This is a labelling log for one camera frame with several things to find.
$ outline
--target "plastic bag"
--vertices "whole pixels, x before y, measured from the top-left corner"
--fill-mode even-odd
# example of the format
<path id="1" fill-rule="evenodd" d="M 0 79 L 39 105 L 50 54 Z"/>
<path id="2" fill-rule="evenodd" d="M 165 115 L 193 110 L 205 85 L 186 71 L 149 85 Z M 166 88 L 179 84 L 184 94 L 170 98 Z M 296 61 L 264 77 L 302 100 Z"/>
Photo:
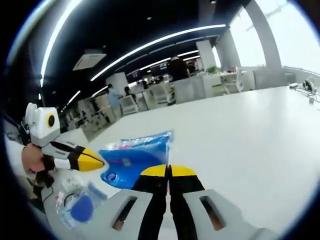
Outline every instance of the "plastic bag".
<path id="1" fill-rule="evenodd" d="M 122 139 L 99 154 L 108 162 L 109 168 L 101 174 L 107 184 L 120 189 L 132 189 L 141 172 L 152 166 L 168 164 L 173 132 L 134 139 Z"/>
<path id="2" fill-rule="evenodd" d="M 71 195 L 69 200 L 67 200 L 68 195 L 64 194 L 64 198 L 57 201 L 57 212 L 61 221 L 69 229 L 90 221 L 94 210 L 108 199 L 107 195 L 98 190 L 91 182 L 83 189 L 69 195 Z"/>

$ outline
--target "air vent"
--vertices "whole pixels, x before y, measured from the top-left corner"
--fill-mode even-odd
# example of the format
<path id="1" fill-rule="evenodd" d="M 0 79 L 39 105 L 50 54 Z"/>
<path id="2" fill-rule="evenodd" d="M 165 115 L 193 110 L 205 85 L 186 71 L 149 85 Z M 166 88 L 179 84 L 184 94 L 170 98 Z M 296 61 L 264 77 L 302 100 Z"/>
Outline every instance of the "air vent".
<path id="1" fill-rule="evenodd" d="M 92 68 L 105 56 L 105 53 L 84 54 L 80 57 L 79 61 L 74 66 L 73 71 Z"/>

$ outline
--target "white table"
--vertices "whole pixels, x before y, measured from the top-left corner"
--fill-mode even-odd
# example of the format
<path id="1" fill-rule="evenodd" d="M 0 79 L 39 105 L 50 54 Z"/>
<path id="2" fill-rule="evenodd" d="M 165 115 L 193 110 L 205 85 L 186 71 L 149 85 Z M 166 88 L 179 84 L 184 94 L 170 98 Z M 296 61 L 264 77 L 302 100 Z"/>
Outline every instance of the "white table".
<path id="1" fill-rule="evenodd" d="M 281 234 L 303 213 L 319 180 L 317 108 L 288 87 L 242 92 L 128 115 L 88 146 L 97 151 L 120 138 L 173 129 L 169 163 L 193 169 L 250 224 Z M 109 196 L 117 192 L 94 181 Z"/>

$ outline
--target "human hand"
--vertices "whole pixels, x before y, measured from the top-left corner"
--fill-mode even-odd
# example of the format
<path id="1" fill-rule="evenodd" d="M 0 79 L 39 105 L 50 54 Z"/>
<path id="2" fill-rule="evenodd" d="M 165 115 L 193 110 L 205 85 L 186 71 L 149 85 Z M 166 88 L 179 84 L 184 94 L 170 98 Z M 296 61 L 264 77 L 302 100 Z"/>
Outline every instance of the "human hand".
<path id="1" fill-rule="evenodd" d="M 42 162 L 44 155 L 39 147 L 29 143 L 22 150 L 21 159 L 22 165 L 26 173 L 40 172 L 45 170 L 45 166 Z"/>

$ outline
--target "table surface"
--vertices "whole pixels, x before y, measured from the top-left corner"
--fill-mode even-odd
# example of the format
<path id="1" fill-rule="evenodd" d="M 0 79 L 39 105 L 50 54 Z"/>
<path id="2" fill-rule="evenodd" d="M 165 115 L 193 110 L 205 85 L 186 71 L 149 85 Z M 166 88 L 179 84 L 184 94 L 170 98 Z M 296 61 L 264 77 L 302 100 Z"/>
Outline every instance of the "table surface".
<path id="1" fill-rule="evenodd" d="M 316 104 L 288 87 L 207 98 L 125 116 L 88 146 L 98 151 L 120 138 L 174 130 L 169 163 L 193 169 L 206 189 L 235 204 L 250 224 L 281 234 L 303 214 L 317 189 Z M 117 193 L 119 189 L 100 180 L 100 172 L 81 176 L 87 174 L 109 197 Z M 46 201 L 46 212 L 52 212 L 54 198 Z M 54 232 L 67 234 L 51 215 Z"/>

